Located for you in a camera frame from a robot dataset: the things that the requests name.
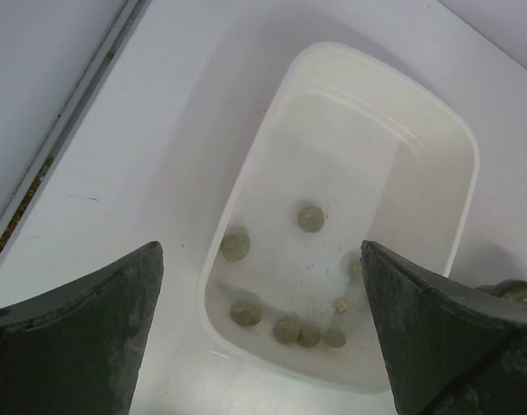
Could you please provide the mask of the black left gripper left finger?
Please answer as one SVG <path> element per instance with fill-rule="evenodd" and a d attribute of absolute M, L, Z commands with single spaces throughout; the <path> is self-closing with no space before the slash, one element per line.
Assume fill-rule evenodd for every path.
<path fill-rule="evenodd" d="M 157 241 L 0 309 L 0 414 L 126 414 L 163 278 Z"/>

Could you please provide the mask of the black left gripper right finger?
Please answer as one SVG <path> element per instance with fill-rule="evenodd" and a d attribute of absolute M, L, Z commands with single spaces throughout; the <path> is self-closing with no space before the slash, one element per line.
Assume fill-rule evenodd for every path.
<path fill-rule="evenodd" d="M 527 306 L 361 246 L 365 291 L 400 414 L 527 414 Z"/>

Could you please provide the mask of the white plastic waste tray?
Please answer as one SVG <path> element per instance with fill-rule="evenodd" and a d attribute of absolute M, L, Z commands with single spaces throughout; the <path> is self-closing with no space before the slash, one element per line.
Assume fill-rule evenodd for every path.
<path fill-rule="evenodd" d="M 434 94 L 356 49 L 317 43 L 293 61 L 225 205 L 203 265 L 196 306 L 208 334 L 233 356 L 310 384 L 356 393 L 389 388 L 363 281 L 347 274 L 363 241 L 448 275 L 479 169 L 467 124 Z M 298 212 L 325 224 L 303 232 Z M 244 233 L 246 257 L 225 260 L 223 238 Z M 344 297 L 348 310 L 335 311 Z M 262 308 L 241 327 L 237 301 Z M 343 348 L 283 345 L 283 316 L 341 328 Z"/>

